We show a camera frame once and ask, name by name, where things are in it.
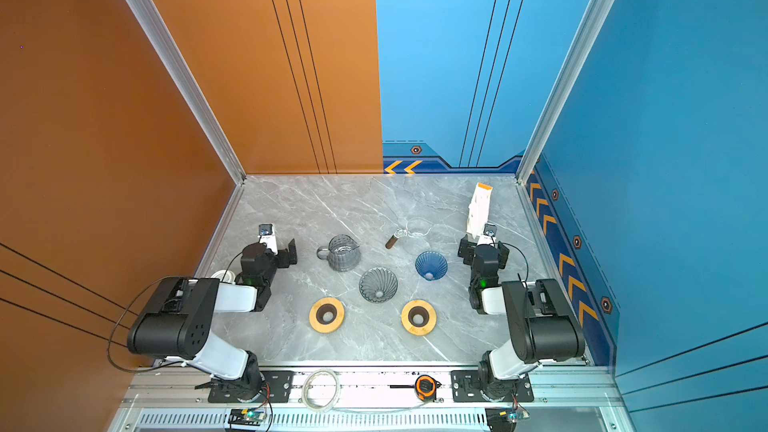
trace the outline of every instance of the wooden ring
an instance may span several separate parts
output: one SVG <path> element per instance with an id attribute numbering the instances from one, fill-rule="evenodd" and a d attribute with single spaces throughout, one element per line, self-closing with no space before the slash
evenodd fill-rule
<path id="1" fill-rule="evenodd" d="M 333 318 L 330 322 L 326 322 L 322 319 L 322 316 L 331 312 Z M 315 302 L 310 310 L 310 325 L 313 329 L 322 334 L 330 334 L 341 327 L 341 322 L 344 322 L 344 306 L 337 298 L 325 297 Z"/>
<path id="2" fill-rule="evenodd" d="M 417 315 L 421 315 L 424 322 L 421 325 L 416 324 L 413 318 Z M 408 332 L 414 335 L 427 335 L 435 328 L 437 323 L 437 313 L 435 308 L 427 302 L 415 300 L 410 301 L 402 308 L 400 313 L 400 320 L 402 326 L 406 328 Z"/>

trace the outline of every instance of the tape measure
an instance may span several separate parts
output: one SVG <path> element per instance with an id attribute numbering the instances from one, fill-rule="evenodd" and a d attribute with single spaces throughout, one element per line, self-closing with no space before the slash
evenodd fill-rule
<path id="1" fill-rule="evenodd" d="M 440 383 L 428 375 L 420 375 L 416 380 L 416 385 L 413 389 L 416 391 L 416 396 L 422 402 L 427 400 L 434 400 L 437 394 L 437 388 L 440 387 Z"/>

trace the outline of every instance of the black diagonal stripe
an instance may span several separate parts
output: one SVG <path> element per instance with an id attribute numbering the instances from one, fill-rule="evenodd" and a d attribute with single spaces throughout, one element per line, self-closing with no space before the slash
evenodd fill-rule
<path id="1" fill-rule="evenodd" d="M 622 392 L 621 395 L 624 396 L 627 394 L 634 394 L 635 392 L 640 392 L 641 390 L 648 390 L 654 387 L 661 387 L 662 385 L 672 384 L 673 382 L 679 382 L 680 380 L 686 380 L 686 379 L 698 377 L 700 375 L 711 374 L 712 372 L 717 372 L 718 370 L 730 369 L 732 367 L 736 367 L 737 365 L 744 365 L 750 362 L 757 362 L 758 360 L 763 360 L 764 358 L 768 358 L 768 355 L 761 355 L 759 357 L 755 357 L 752 359 L 742 360 L 741 362 L 735 362 L 734 364 L 728 364 L 722 367 L 716 367 L 714 369 L 705 370 L 703 372 L 696 372 L 696 374 L 686 375 L 685 377 L 681 377 L 678 379 L 667 380 L 666 382 L 661 382 L 660 384 L 649 385 L 648 387 L 643 387 L 636 390 L 630 390 L 629 392 Z"/>
<path id="2" fill-rule="evenodd" d="M 93 312 L 91 309 L 89 309 L 89 308 L 85 308 L 85 307 L 83 307 L 83 306 L 82 306 L 82 305 L 80 305 L 80 304 L 76 304 L 76 303 L 74 303 L 74 302 L 72 302 L 72 301 L 70 301 L 70 300 L 67 300 L 66 298 L 63 298 L 61 295 L 57 295 L 57 294 L 54 294 L 53 292 L 50 292 L 50 291 L 47 291 L 47 290 L 45 290 L 43 287 L 39 287 L 39 286 L 37 286 L 37 285 L 35 285 L 35 284 L 31 283 L 31 282 L 27 282 L 27 281 L 25 281 L 23 278 L 20 278 L 20 277 L 16 277 L 14 274 L 12 274 L 12 273 L 10 273 L 10 272 L 6 272 L 6 271 L 4 271 L 4 270 L 0 269 L 0 273 L 6 274 L 7 276 L 9 276 L 9 277 L 11 277 L 11 278 L 14 278 L 14 279 L 16 279 L 17 281 L 19 281 L 19 282 L 23 282 L 24 284 L 26 284 L 26 285 L 29 285 L 30 287 L 34 287 L 34 288 L 36 288 L 36 289 L 37 289 L 37 290 L 39 290 L 39 291 L 45 292 L 45 293 L 46 293 L 46 294 L 48 294 L 48 295 L 53 295 L 54 297 L 58 298 L 59 300 L 63 300 L 64 302 L 67 302 L 68 304 L 72 304 L 73 306 L 75 306 L 75 307 L 77 307 L 77 308 L 80 308 L 80 309 L 82 309 L 82 310 L 84 310 L 84 311 L 86 311 L 86 312 L 90 312 L 90 313 L 92 313 L 93 315 L 96 315 L 97 317 L 101 317 L 101 318 L 102 318 L 102 319 L 104 319 L 105 321 L 109 321 L 109 322 L 111 322 L 112 324 L 114 324 L 114 321 L 113 321 L 112 319 L 110 319 L 109 317 L 105 317 L 105 316 L 101 315 L 101 314 L 100 314 L 100 313 L 98 313 L 98 312 Z M 122 324 L 120 324 L 120 326 L 121 326 L 122 328 L 124 328 L 124 329 L 128 330 L 128 327 L 125 327 L 125 326 L 124 326 L 124 325 L 122 325 Z"/>
<path id="3" fill-rule="evenodd" d="M 628 412 L 632 414 L 634 412 L 642 412 L 644 410 L 660 409 L 663 407 L 671 407 L 673 405 L 680 405 L 680 404 L 690 404 L 691 402 L 698 402 L 699 400 L 717 399 L 721 397 L 728 397 L 729 395 L 745 394 L 746 392 L 755 392 L 756 390 L 763 390 L 763 389 L 768 389 L 768 385 L 761 385 L 759 387 L 753 387 L 749 389 L 735 390 L 734 392 L 725 392 L 724 394 L 708 395 L 706 397 L 697 398 L 697 399 L 681 400 L 679 402 L 672 402 L 671 404 L 662 404 L 662 405 L 655 405 L 653 407 L 646 407 L 642 409 L 628 410 Z"/>
<path id="4" fill-rule="evenodd" d="M 504 65 L 502 66 L 502 74 L 498 78 L 498 84 L 496 85 L 496 93 L 493 96 L 493 104 L 491 104 L 491 111 L 488 113 L 488 121 L 485 123 L 485 132 L 482 135 L 482 143 L 480 144 L 480 152 L 478 152 L 478 160 L 475 162 L 475 167 L 480 163 L 480 155 L 482 155 L 482 148 L 485 145 L 485 136 L 488 134 L 488 126 L 491 124 L 491 117 L 493 117 L 493 108 L 496 107 L 496 98 L 498 97 L 498 89 L 502 86 L 502 79 L 504 78 L 504 69 L 507 68 L 507 59 L 509 58 L 509 50 L 512 48 L 512 40 L 514 39 L 514 32 L 518 29 L 518 20 L 520 20 L 520 11 L 523 9 L 523 2 L 520 0 L 520 7 L 518 7 L 518 16 L 514 19 L 514 27 L 512 28 L 512 36 L 509 38 L 509 45 L 507 46 L 507 55 L 504 57 Z"/>
<path id="5" fill-rule="evenodd" d="M 482 111 L 485 109 L 485 101 L 488 99 L 488 89 L 491 88 L 491 79 L 493 79 L 493 70 L 496 67 L 496 57 L 498 55 L 498 47 L 502 43 L 502 36 L 504 36 L 504 25 L 507 23 L 507 13 L 509 12 L 509 4 L 512 0 L 507 0 L 507 8 L 504 11 L 504 20 L 502 20 L 502 30 L 498 33 L 498 41 L 496 42 L 496 51 L 493 53 L 493 62 L 491 62 L 491 73 L 488 74 L 488 83 L 485 84 L 485 95 L 482 99 L 482 106 L 480 107 L 480 117 L 478 117 L 478 125 L 475 127 L 475 139 L 472 140 L 472 148 L 469 150 L 469 159 L 467 160 L 467 167 L 472 162 L 472 154 L 475 151 L 475 143 L 478 140 L 478 132 L 480 130 L 480 122 L 482 122 Z"/>
<path id="6" fill-rule="evenodd" d="M 306 84 L 306 94 L 310 96 L 310 106 L 312 107 L 312 116 L 315 118 L 315 128 L 317 128 L 317 139 L 320 140 L 320 150 L 322 151 L 322 159 L 326 163 L 326 170 L 330 172 L 328 167 L 328 158 L 326 157 L 326 148 L 322 144 L 322 135 L 320 134 L 320 124 L 317 123 L 317 113 L 315 113 L 315 103 L 312 100 L 312 91 L 310 91 L 310 82 L 306 78 L 306 68 L 304 67 L 304 59 L 301 56 L 301 47 L 299 47 L 299 36 L 296 34 L 296 26 L 293 24 L 293 13 L 290 11 L 290 4 L 286 0 L 286 7 L 288 7 L 288 17 L 290 17 L 290 26 L 293 29 L 293 39 L 296 40 L 296 52 L 299 53 L 299 62 L 301 63 L 301 70 L 304 72 L 304 83 Z"/>
<path id="7" fill-rule="evenodd" d="M 326 107 L 322 102 L 322 91 L 320 89 L 320 78 L 317 76 L 317 66 L 315 65 L 315 54 L 312 53 L 312 42 L 310 41 L 310 31 L 306 26 L 306 17 L 304 17 L 304 5 L 299 0 L 299 8 L 301 9 L 301 19 L 304 22 L 304 32 L 306 32 L 306 43 L 310 46 L 310 58 L 312 60 L 312 69 L 315 73 L 315 82 L 317 83 L 317 94 L 320 96 L 320 110 L 322 111 L 322 119 L 326 123 L 326 134 L 328 135 L 328 147 L 331 149 L 331 160 L 333 161 L 333 170 L 338 174 L 339 170 L 336 168 L 336 156 L 333 154 L 333 141 L 331 140 L 331 132 L 328 128 L 328 118 L 326 117 Z"/>
<path id="8" fill-rule="evenodd" d="M 283 38 L 283 47 L 286 50 L 286 58 L 288 59 L 288 67 L 290 67 L 290 74 L 293 77 L 293 86 L 296 88 L 296 96 L 299 97 L 299 105 L 301 106 L 301 113 L 304 116 L 304 125 L 306 126 L 306 134 L 310 138 L 310 145 L 312 146 L 312 154 L 315 156 L 315 165 L 317 166 L 317 173 L 320 172 L 320 162 L 317 161 L 317 152 L 315 152 L 315 144 L 312 141 L 312 133 L 310 132 L 310 123 L 306 120 L 306 112 L 304 111 L 304 103 L 301 100 L 301 94 L 299 94 L 299 83 L 296 81 L 296 74 L 293 73 L 293 64 L 290 62 L 290 54 L 288 53 L 288 44 L 286 43 L 285 35 L 283 35 L 283 26 L 280 24 L 280 16 L 277 15 L 277 5 L 275 0 L 272 0 L 272 8 L 275 11 L 275 18 L 277 19 L 277 27 L 280 29 L 280 37 Z"/>
<path id="9" fill-rule="evenodd" d="M 57 318 L 53 318 L 53 317 L 51 317 L 50 315 L 46 315 L 46 314 L 44 314 L 43 312 L 37 312 L 37 311 L 35 311 L 35 310 L 32 310 L 32 309 L 30 309 L 29 307 L 25 307 L 25 306 L 23 306 L 23 305 L 20 305 L 20 304 L 17 304 L 17 303 L 15 303 L 15 302 L 11 302 L 11 301 L 9 301 L 9 300 L 7 300 L 7 299 L 4 299 L 4 298 L 2 298 L 2 297 L 0 297 L 0 301 L 3 301 L 3 302 L 5 302 L 6 304 L 14 305 L 15 307 L 18 307 L 18 308 L 20 308 L 20 309 L 23 309 L 23 310 L 25 310 L 25 311 L 27 311 L 27 312 L 32 312 L 33 314 L 37 314 L 37 315 L 39 315 L 39 316 L 41 316 L 41 317 L 45 317 L 45 318 L 47 318 L 47 319 L 51 319 L 53 322 L 58 322 L 58 323 L 60 323 L 60 324 L 62 324 L 62 325 L 66 325 L 67 327 L 71 327 L 71 328 L 73 328 L 73 329 L 75 329 L 75 330 L 78 330 L 78 331 L 81 331 L 81 332 L 85 332 L 85 333 L 86 333 L 86 334 L 88 334 L 88 335 L 93 335 L 94 337 L 98 337 L 98 338 L 100 338 L 100 339 L 103 339 L 103 340 L 105 340 L 105 341 L 107 340 L 107 338 L 106 338 L 106 337 L 101 337 L 101 335 L 99 335 L 99 334 L 94 334 L 93 332 L 90 332 L 90 331 L 86 331 L 85 329 L 83 329 L 83 328 L 80 328 L 80 327 L 78 327 L 77 325 L 72 325 L 72 324 L 69 324 L 69 323 L 67 323 L 67 322 L 64 322 L 64 321 L 60 321 L 60 320 L 58 320 Z M 122 345 L 122 344 L 120 344 L 119 342 L 112 342 L 112 343 L 113 343 L 113 344 L 119 344 L 119 345 L 120 345 L 120 346 L 122 346 L 122 347 L 126 347 L 125 345 Z"/>
<path id="10" fill-rule="evenodd" d="M 28 261 L 30 261 L 31 263 L 33 263 L 33 264 L 35 264 L 35 265 L 37 265 L 37 266 L 39 266 L 39 267 L 43 267 L 43 268 L 44 268 L 45 270 L 47 270 L 48 272 L 50 272 L 50 273 L 52 273 L 52 274 L 54 274 L 54 275 L 57 275 L 57 276 L 61 277 L 63 280 L 65 280 L 65 281 L 67 281 L 67 282 L 70 282 L 70 283 L 72 283 L 72 284 L 75 284 L 75 285 L 77 285 L 78 287 L 82 288 L 83 290 L 87 290 L 88 292 L 91 292 L 92 294 L 94 294 L 94 295 L 96 295 L 96 296 L 98 296 L 98 297 L 102 298 L 103 300 L 105 300 L 105 301 L 109 302 L 110 304 L 113 304 L 113 305 L 117 305 L 117 306 L 118 306 L 118 307 L 120 307 L 121 309 L 125 310 L 125 307 L 123 307 L 123 306 L 122 306 L 122 305 L 120 305 L 119 303 L 117 303 L 117 302 L 115 302 L 115 301 L 113 301 L 113 300 L 110 300 L 110 299 L 106 298 L 105 296 L 101 295 L 101 294 L 100 294 L 100 293 L 98 293 L 98 292 L 94 292 L 94 291 L 92 291 L 90 288 L 88 288 L 88 287 L 85 287 L 84 285 L 77 283 L 76 281 L 74 281 L 74 280 L 70 279 L 70 278 L 69 278 L 69 277 L 67 277 L 66 275 L 63 275 L 63 274 L 59 274 L 58 272 L 56 272 L 56 271 L 55 271 L 55 270 L 53 270 L 52 268 L 50 268 L 50 267 L 47 267 L 47 266 L 45 266 L 45 265 L 41 264 L 40 262 L 38 262 L 38 261 L 34 260 L 33 258 L 30 258 L 30 257 L 28 257 L 27 255 L 24 255 L 24 254 L 22 254 L 21 252 L 19 252 L 19 251 L 15 250 L 15 249 L 13 249 L 13 248 L 10 248 L 9 246 L 7 246 L 7 245 L 3 244 L 2 242 L 0 242 L 0 246 L 4 247 L 5 249 L 9 250 L 10 252 L 13 252 L 14 254 L 18 255 L 19 257 L 22 257 L 22 258 L 25 258 L 25 259 L 27 259 Z M 138 315 L 138 314 L 136 314 L 136 312 L 133 312 L 133 311 L 129 311 L 129 312 L 131 312 L 133 315 Z"/>
<path id="11" fill-rule="evenodd" d="M 646 367 L 650 367 L 651 365 L 659 364 L 661 362 L 664 362 L 665 360 L 670 360 L 672 358 L 676 358 L 676 357 L 679 357 L 681 355 L 687 354 L 688 352 L 693 352 L 694 350 L 699 350 L 700 348 L 705 348 L 705 347 L 710 346 L 712 344 L 716 344 L 717 342 L 722 342 L 722 341 L 728 340 L 730 338 L 734 338 L 737 335 L 742 335 L 742 334 L 745 334 L 746 332 L 751 332 L 751 331 L 756 330 L 758 328 L 765 327 L 766 325 L 768 325 L 768 322 L 763 322 L 762 324 L 758 324 L 758 325 L 755 325 L 755 326 L 750 327 L 750 328 L 745 328 L 743 331 L 734 332 L 731 335 L 726 335 L 725 337 L 719 338 L 717 340 L 710 341 L 710 342 L 707 342 L 707 343 L 702 344 L 702 345 L 697 345 L 696 347 L 690 348 L 688 350 L 683 350 L 682 352 L 678 352 L 676 354 L 670 355 L 669 357 L 665 357 L 663 359 L 656 360 L 654 362 L 651 362 L 650 364 L 642 365 L 642 366 L 640 366 L 638 368 L 634 368 L 632 370 L 627 370 L 626 372 L 622 372 L 620 374 L 617 374 L 616 377 L 621 377 L 622 375 L 627 375 L 627 374 L 631 374 L 632 372 L 637 372 L 640 369 L 645 369 Z"/>
<path id="12" fill-rule="evenodd" d="M 478 86 L 480 85 L 480 74 L 482 72 L 482 63 L 485 61 L 485 50 L 488 48 L 488 38 L 491 35 L 491 24 L 493 24 L 493 13 L 496 11 L 496 1 L 493 0 L 493 8 L 491 8 L 491 19 L 488 21 L 488 32 L 485 33 L 485 45 L 482 47 L 482 57 L 480 57 L 480 70 L 478 70 L 478 79 L 475 82 L 475 93 L 472 94 L 472 105 L 469 107 L 469 118 L 467 119 L 467 129 L 464 132 L 464 143 L 462 144 L 462 155 L 458 158 L 458 166 L 462 166 L 464 160 L 464 149 L 467 146 L 467 137 L 469 136 L 469 125 L 472 123 L 472 109 L 475 108 L 475 98 L 478 94 Z"/>

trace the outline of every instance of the gray marble tabletop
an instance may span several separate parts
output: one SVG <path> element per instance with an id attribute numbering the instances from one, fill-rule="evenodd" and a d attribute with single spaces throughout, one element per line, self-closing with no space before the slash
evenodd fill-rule
<path id="1" fill-rule="evenodd" d="M 299 263 L 278 269 L 272 297 L 263 312 L 221 313 L 213 332 L 233 345 L 256 353 L 260 362 L 298 360 L 447 361 L 474 363 L 486 350 L 509 339 L 506 317 L 480 315 L 469 306 L 469 266 L 457 257 L 464 236 L 468 205 L 477 182 L 492 186 L 488 220 L 504 242 L 520 247 L 530 264 L 530 279 L 544 278 L 544 266 L 533 242 L 523 204 L 512 176 L 250 176 L 240 204 L 216 252 L 209 275 L 223 269 L 245 245 L 258 239 L 258 225 L 273 223 L 278 247 L 296 239 Z M 410 218 L 434 226 L 423 238 L 387 239 Z M 316 249 L 337 234 L 353 237 L 362 251 L 360 265 L 335 272 L 316 257 Z M 428 282 L 416 273 L 421 252 L 434 250 L 448 260 L 448 273 Z M 398 278 L 398 291 L 383 304 L 367 302 L 358 290 L 360 277 L 372 267 L 385 267 Z M 230 268 L 240 272 L 240 263 Z M 522 257 L 511 250 L 502 279 L 524 275 Z M 345 307 L 342 326 L 330 334 L 309 323 L 312 305 L 338 298 Z M 414 299 L 430 303 L 437 325 L 417 337 L 404 329 L 403 306 Z"/>

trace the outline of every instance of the brown wall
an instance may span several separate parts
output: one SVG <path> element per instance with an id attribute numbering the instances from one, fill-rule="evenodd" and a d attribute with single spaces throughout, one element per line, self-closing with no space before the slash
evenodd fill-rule
<path id="1" fill-rule="evenodd" d="M 124 0 L 2 0 L 0 50 L 0 242 L 120 304 L 194 272 L 233 183 Z M 3 248 L 0 270 L 120 312 Z M 101 337 L 110 322 L 5 273 L 0 298 L 0 428 L 105 428 L 131 376 L 51 318 Z"/>
<path id="2" fill-rule="evenodd" d="M 154 2 L 246 172 L 381 173 L 376 0 Z"/>

